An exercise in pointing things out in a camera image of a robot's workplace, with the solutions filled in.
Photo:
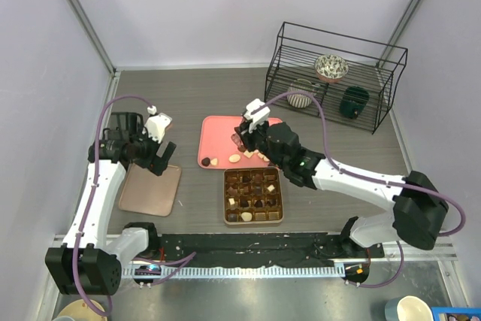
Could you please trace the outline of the gold chocolate box with tray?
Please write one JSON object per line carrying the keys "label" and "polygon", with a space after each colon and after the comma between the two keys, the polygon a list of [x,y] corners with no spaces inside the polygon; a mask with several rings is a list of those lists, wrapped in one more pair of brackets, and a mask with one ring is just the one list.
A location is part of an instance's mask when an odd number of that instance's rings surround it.
{"label": "gold chocolate box with tray", "polygon": [[[280,174],[276,168],[237,168],[224,171],[223,181],[223,219],[230,226],[273,225],[281,223],[284,218],[283,195],[280,186]],[[228,203],[235,199],[235,205]],[[249,207],[240,206],[242,200],[249,202]],[[253,219],[244,222],[243,212],[250,212]],[[228,215],[238,215],[237,222],[229,222]]]}

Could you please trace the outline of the metal tongs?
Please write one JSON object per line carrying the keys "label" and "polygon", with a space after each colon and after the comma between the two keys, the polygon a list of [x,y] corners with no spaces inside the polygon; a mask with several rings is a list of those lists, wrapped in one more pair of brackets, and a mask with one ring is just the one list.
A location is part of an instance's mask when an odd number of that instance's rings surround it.
{"label": "metal tongs", "polygon": [[240,151],[240,152],[244,152],[245,151],[245,147],[244,147],[244,143],[242,142],[240,136],[237,134],[237,133],[234,133],[232,136],[231,136],[231,139],[232,141],[234,142],[234,144],[236,145],[237,149]]}

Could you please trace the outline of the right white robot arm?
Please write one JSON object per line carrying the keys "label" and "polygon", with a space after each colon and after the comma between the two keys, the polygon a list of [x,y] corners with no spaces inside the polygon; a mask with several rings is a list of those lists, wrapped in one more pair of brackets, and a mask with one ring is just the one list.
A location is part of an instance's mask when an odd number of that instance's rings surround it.
{"label": "right white robot arm", "polygon": [[383,212],[372,217],[352,217],[343,227],[340,250],[358,256],[374,244],[404,241],[420,250],[434,248],[449,210],[432,182],[423,173],[408,176],[378,174],[340,163],[326,152],[301,145],[286,123],[263,122],[252,131],[240,126],[204,127],[198,149],[203,168],[247,168],[271,162],[292,184],[322,191],[339,192],[371,203]]}

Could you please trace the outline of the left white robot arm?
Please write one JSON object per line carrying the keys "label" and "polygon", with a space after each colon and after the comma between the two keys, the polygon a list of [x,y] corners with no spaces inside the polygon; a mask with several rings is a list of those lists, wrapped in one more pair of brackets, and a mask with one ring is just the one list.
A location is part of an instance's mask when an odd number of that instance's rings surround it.
{"label": "left white robot arm", "polygon": [[58,247],[47,250],[45,264],[63,295],[109,295],[119,289],[121,272],[136,256],[154,259],[160,250],[152,223],[133,222],[111,243],[107,228],[119,188],[130,165],[160,176],[176,148],[168,143],[159,156],[172,119],[166,114],[144,119],[133,112],[116,114],[119,125],[103,128],[89,148],[87,182],[75,218]]}

